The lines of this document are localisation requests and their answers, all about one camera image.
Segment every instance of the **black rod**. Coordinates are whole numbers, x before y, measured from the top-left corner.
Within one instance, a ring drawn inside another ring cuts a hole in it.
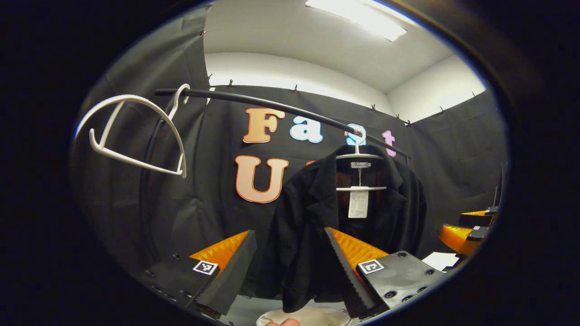
[[[173,95],[176,91],[177,91],[177,89],[175,89],[175,88],[157,89],[155,91],[155,95]],[[240,94],[231,94],[231,93],[225,93],[225,92],[213,92],[211,90],[201,90],[201,89],[184,89],[181,92],[181,95],[191,96],[191,97],[207,97],[209,99],[227,100],[227,101],[253,104],[253,105],[257,105],[257,106],[273,108],[276,110],[296,114],[296,115],[299,115],[301,117],[305,117],[305,118],[308,118],[311,120],[322,122],[322,123],[327,124],[329,126],[333,126],[335,128],[338,128],[338,129],[341,129],[344,131],[348,131],[354,135],[362,136],[353,127],[349,127],[349,126],[347,126],[343,123],[340,123],[336,120],[327,118],[325,116],[322,116],[322,115],[319,115],[316,113],[308,112],[306,110],[302,110],[301,108],[297,108],[297,107],[293,107],[293,106],[289,106],[286,104],[282,104],[282,103],[278,103],[278,102],[274,102],[274,101],[269,101],[269,100],[265,100],[265,99],[260,99],[258,97],[252,97],[252,96],[240,95]],[[395,153],[399,153],[399,154],[403,155],[404,157],[411,158],[409,156],[409,154],[385,143],[385,141],[382,139],[378,139],[378,138],[373,137],[371,135],[367,135],[367,139],[372,141],[373,143],[380,144],[381,146],[385,146],[386,148],[390,149],[391,151],[393,151]]]

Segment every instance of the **ceiling light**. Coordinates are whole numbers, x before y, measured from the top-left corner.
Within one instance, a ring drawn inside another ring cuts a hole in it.
[[[375,8],[355,0],[308,0],[306,6],[344,17],[389,41],[407,31]]]

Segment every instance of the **white hanger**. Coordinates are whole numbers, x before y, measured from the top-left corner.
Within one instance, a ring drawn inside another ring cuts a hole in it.
[[[144,97],[137,96],[137,95],[118,95],[118,96],[113,96],[113,97],[110,97],[106,100],[103,100],[100,103],[98,103],[97,105],[95,105],[94,107],[92,107],[92,109],[90,109],[85,114],[85,116],[82,117],[81,122],[77,126],[77,131],[75,132],[75,139],[77,138],[79,131],[81,130],[81,128],[83,127],[85,122],[90,118],[91,115],[93,115],[96,111],[99,111],[100,109],[102,109],[105,106],[118,103],[115,110],[111,114],[111,117],[109,117],[109,120],[107,121],[107,125],[105,126],[103,134],[101,135],[101,141],[99,143],[97,143],[97,141],[95,139],[95,130],[93,128],[91,128],[89,130],[89,141],[90,141],[90,146],[93,148],[93,150],[101,155],[105,155],[106,157],[110,157],[110,158],[113,158],[115,160],[119,160],[119,161],[122,161],[125,163],[129,163],[131,165],[139,166],[141,168],[145,168],[145,169],[149,169],[149,170],[153,170],[153,171],[157,171],[157,172],[167,173],[167,174],[171,174],[171,175],[180,175],[182,178],[185,179],[185,177],[187,176],[187,168],[186,168],[186,162],[185,162],[185,151],[183,150],[183,143],[182,143],[181,137],[179,136],[179,133],[177,132],[177,128],[175,128],[175,125],[173,124],[171,119],[173,118],[173,116],[175,115],[175,112],[177,111],[177,106],[179,104],[179,95],[186,88],[187,89],[190,88],[189,85],[183,84],[177,90],[177,92],[175,94],[175,98],[173,99],[173,107],[171,108],[169,115],[167,115],[165,112],[163,112],[163,110],[161,108],[159,108],[157,105],[155,105],[155,103],[145,99]],[[184,104],[187,103],[187,99],[189,99],[189,97],[185,98],[185,100],[183,101]],[[173,131],[173,134],[177,138],[177,142],[179,144],[179,150],[181,151],[181,155],[179,156],[179,162],[177,163],[177,170],[176,171],[170,171],[170,170],[160,168],[160,167],[157,167],[157,166],[154,166],[151,164],[147,164],[145,162],[141,162],[141,161],[136,160],[134,158],[125,156],[123,154],[120,154],[120,153],[117,153],[115,151],[112,151],[110,149],[105,148],[105,142],[107,141],[107,137],[108,137],[109,131],[111,130],[111,126],[113,125],[113,122],[115,121],[115,118],[117,117],[117,114],[119,113],[119,110],[121,109],[121,106],[123,106],[123,104],[126,101],[137,102],[137,103],[140,103],[140,104],[143,104],[145,106],[152,108],[157,114],[159,114],[165,120],[165,122],[167,122],[167,124],[169,125],[169,127]]]
[[[359,139],[356,144],[354,145],[354,154],[345,154],[345,155],[338,155],[336,156],[336,159],[339,160],[341,158],[376,158],[379,160],[382,160],[383,158],[381,156],[378,155],[373,155],[373,154],[361,154],[358,146],[360,144],[362,144],[366,139],[367,139],[367,133],[363,128],[359,128],[357,126],[353,126],[353,128],[357,131],[359,131],[362,136],[361,139]],[[336,191],[370,191],[370,190],[384,190],[387,189],[387,187],[363,187],[360,185],[360,175],[361,175],[361,169],[358,169],[358,187],[350,187],[350,188],[336,188]]]

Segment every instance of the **black fabric backdrop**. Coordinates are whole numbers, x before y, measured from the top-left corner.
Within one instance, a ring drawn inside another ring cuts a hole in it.
[[[110,67],[89,92],[80,118],[96,103],[115,95],[146,97],[165,108],[169,97],[154,96],[157,88],[209,89],[200,32],[207,8],[188,12],[140,40]],[[427,221],[418,256],[447,251],[438,240],[442,223],[457,223],[460,212],[484,209],[493,199],[499,166],[506,161],[503,125],[490,92],[456,107],[405,126],[380,112],[331,97],[292,90],[255,86],[225,86],[218,91],[261,97],[326,115],[340,122],[365,127],[381,138],[391,131],[394,146],[409,153],[409,167],[425,185]],[[246,144],[246,109],[252,105],[191,98],[180,103],[173,121],[186,151],[187,179],[140,168],[96,154],[88,143],[88,129],[97,139],[113,110],[102,110],[80,131],[71,153],[71,179],[78,199],[97,235],[116,260],[130,273],[141,273],[160,256],[193,253],[247,229],[265,242],[276,201],[257,204],[241,198],[235,189],[237,155],[261,159],[254,186],[268,188],[269,158],[288,160],[284,181],[306,162],[325,157],[345,144],[343,131],[322,125],[323,140],[310,143],[290,136],[294,115],[278,119],[278,129],[267,132],[267,143]],[[125,104],[111,129],[107,148],[142,159],[158,116],[141,105]],[[169,128],[158,135],[152,164],[175,169],[179,149]],[[400,155],[395,160],[404,162]],[[146,192],[139,192],[142,173]],[[253,293],[263,247],[248,272],[244,292]]]

